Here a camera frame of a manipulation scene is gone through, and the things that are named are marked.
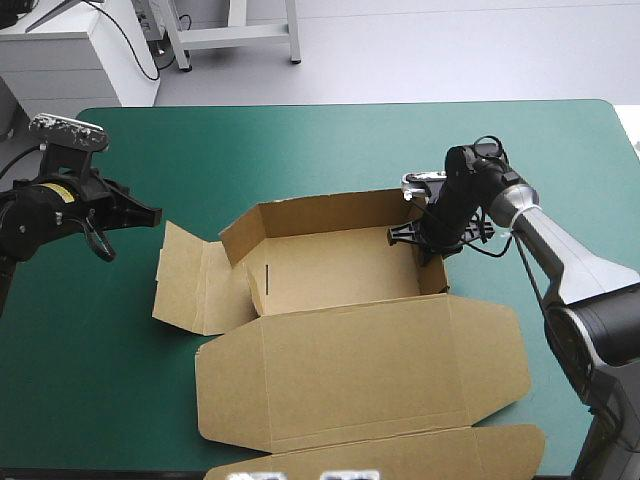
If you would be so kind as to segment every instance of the table surface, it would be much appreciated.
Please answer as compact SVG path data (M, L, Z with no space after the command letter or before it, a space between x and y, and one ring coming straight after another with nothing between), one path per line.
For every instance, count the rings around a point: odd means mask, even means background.
M255 202L388 188L439 170L452 145L498 135L542 206L590 249L640 268L640 165L601 101L103 109L103 175L215 240ZM20 265L0 319L0 465L204 470L258 455L197 430L193 355L208 339L151 317L163 228L110 233L105 264L79 236ZM499 250L503 240L489 248ZM590 423L545 343L515 249L447 260L452 293L515 308L533 388L483 424L547 434L541 474L568 473Z

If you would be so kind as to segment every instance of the cardboard tab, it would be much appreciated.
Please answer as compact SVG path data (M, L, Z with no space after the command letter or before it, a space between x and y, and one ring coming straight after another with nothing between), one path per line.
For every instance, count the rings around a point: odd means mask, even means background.
M309 480L340 469L375 469L383 480L530 480L543 450L544 435L534 425L464 428L271 455L214 468L205 480L255 471Z
M196 318L204 243L167 222L153 306L155 318L196 333L202 333L201 326L196 325Z
M275 453L468 427L529 388L513 312L449 295L262 317L196 363L201 434Z

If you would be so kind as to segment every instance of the open cardboard box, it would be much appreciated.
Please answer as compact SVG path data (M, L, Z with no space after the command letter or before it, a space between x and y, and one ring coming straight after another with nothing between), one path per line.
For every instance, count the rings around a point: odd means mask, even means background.
M200 433L274 453L211 470L530 479L533 425L472 427L530 386L510 309L431 295L264 316L196 356Z
M273 454L208 480L535 474L535 426L472 427L529 389L517 319L442 293L441 258L422 266L411 246L388 246L388 226L413 213L399 190L381 190L259 204L221 242L167 224L154 316L228 332L196 356L200 432Z
M207 242L167 222L153 316L202 335L258 315L447 291L441 258L421 266L387 228L407 222L399 189L261 203Z

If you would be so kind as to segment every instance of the robotic arm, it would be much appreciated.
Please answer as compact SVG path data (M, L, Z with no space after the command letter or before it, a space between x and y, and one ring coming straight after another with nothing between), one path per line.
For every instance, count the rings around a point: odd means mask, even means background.
M0 193L0 314L18 262L48 242L82 233L101 259L115 258L104 231L155 227L162 210L130 196L129 189L100 176L91 157L109 144L106 132L89 123L37 115L29 131L42 141L40 171Z
M594 255L545 215L537 192L510 167L496 137L451 148L445 169L405 175L405 198L425 197L427 202L422 218L390 229L390 243L416 244L427 260L490 237L484 212L511 229L536 291L549 346L594 414L572 478L638 480L640 275ZM544 296L523 244L550 280Z

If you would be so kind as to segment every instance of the box flap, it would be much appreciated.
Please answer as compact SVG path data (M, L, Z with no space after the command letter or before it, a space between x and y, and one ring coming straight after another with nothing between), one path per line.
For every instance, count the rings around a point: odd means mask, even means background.
M529 387L513 312L448 295L267 316L233 333L197 355L200 432L269 452L464 427ZM265 383L238 378L232 352L245 349L262 356L243 375Z
M167 222L153 316L201 335L232 330L257 314L242 269L222 243L205 242Z
M256 205L220 238L235 265L265 238L395 225L410 211L400 189L292 198Z
M544 450L533 425L462 428L271 455L210 470L205 480L239 472L283 472L318 479L328 470L378 470L383 480L530 480Z

